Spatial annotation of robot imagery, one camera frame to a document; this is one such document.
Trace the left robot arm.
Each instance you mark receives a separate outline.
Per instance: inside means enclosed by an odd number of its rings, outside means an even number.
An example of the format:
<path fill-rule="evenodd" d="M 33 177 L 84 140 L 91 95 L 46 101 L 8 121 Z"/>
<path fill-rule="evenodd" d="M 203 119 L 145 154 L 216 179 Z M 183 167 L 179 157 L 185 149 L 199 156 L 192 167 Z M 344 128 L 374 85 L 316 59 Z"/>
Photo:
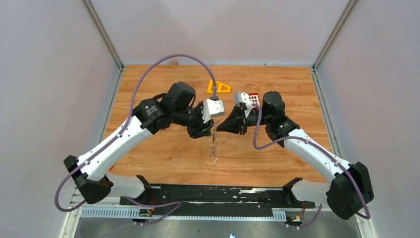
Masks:
<path fill-rule="evenodd" d="M 211 136 L 213 117 L 224 114 L 223 103 L 218 98 L 206 99 L 193 107 L 190 103 L 195 98 L 193 87 L 174 83 L 167 93 L 142 100 L 124 123 L 95 148 L 79 157 L 68 156 L 64 164 L 85 202 L 95 204 L 107 196 L 118 196 L 148 204 L 152 192 L 143 176 L 118 176 L 109 169 L 136 145 L 171 124 L 186 127 L 191 138 Z"/>

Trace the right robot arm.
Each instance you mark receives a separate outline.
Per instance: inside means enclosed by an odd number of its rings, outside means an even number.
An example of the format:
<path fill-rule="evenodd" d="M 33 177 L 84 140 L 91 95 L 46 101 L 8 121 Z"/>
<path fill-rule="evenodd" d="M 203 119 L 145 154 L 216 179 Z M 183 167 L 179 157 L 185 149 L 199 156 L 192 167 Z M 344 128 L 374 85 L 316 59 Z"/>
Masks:
<path fill-rule="evenodd" d="M 371 218 L 368 203 L 374 199 L 374 192 L 367 167 L 361 162 L 350 163 L 314 141 L 287 116 L 279 92 L 266 92 L 258 103 L 250 94 L 238 92 L 234 103 L 233 111 L 217 131 L 243 135 L 253 126 L 255 149 L 277 144 L 298 155 L 324 177 L 324 183 L 303 178 L 290 182 L 283 192 L 287 206 L 308 201 L 326 204 L 343 220 L 354 215 Z"/>

